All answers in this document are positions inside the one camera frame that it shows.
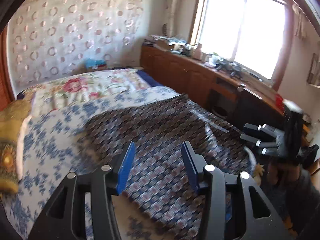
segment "window frame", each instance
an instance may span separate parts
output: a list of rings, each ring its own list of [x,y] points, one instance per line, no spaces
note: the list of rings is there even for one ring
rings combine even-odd
[[[192,25],[189,32],[189,44],[197,44],[200,39],[200,32],[202,30],[203,21],[206,13],[206,4],[208,0],[196,0],[195,9],[192,18]],[[251,70],[251,72],[261,76],[263,81],[268,85],[272,86],[272,89],[278,91],[280,84],[282,82],[292,47],[293,40],[293,28],[294,28],[294,12],[292,10],[292,0],[285,0],[285,23],[283,32],[283,45],[279,53],[278,61],[276,67],[273,71],[273,75],[270,80],[264,78],[261,74]],[[237,39],[237,44],[235,46],[234,52],[232,54],[231,60],[234,60],[237,46],[239,43],[239,38],[241,34],[241,28],[239,28],[239,34]]]

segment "red object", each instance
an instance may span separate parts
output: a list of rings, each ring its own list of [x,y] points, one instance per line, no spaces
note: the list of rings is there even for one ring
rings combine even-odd
[[[89,99],[97,99],[99,98],[99,92],[91,92],[89,95]]]
[[[87,82],[85,81],[85,79],[83,79],[81,77],[77,77],[77,78],[69,79],[63,85],[62,88],[65,92],[75,93],[81,89],[88,90],[88,87],[86,85],[87,85]]]
[[[282,103],[283,98],[281,95],[276,94],[276,106],[282,111],[284,112],[284,104]]]

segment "window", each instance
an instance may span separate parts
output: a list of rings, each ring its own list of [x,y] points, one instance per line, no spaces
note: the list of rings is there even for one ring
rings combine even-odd
[[[290,46],[287,0],[203,0],[199,6],[191,42],[201,43],[203,52],[238,62],[267,82],[277,79],[281,71],[276,70],[285,62],[284,47]]]

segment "yellow pillow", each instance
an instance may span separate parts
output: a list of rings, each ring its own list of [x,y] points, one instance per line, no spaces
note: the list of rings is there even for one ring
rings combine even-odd
[[[16,100],[0,112],[0,192],[15,194],[19,190],[16,151],[20,127],[29,115],[31,104]]]

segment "wooden dresser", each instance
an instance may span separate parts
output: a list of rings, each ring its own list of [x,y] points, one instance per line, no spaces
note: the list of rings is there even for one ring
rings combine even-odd
[[[209,93],[214,90],[232,102],[237,99],[237,87],[241,80],[230,78],[223,71],[214,71],[200,61],[154,47],[142,46],[140,65],[156,81],[179,93],[187,93],[189,98],[206,110],[209,108]],[[279,114],[282,112],[274,101],[247,84],[246,88],[262,98],[263,102]]]

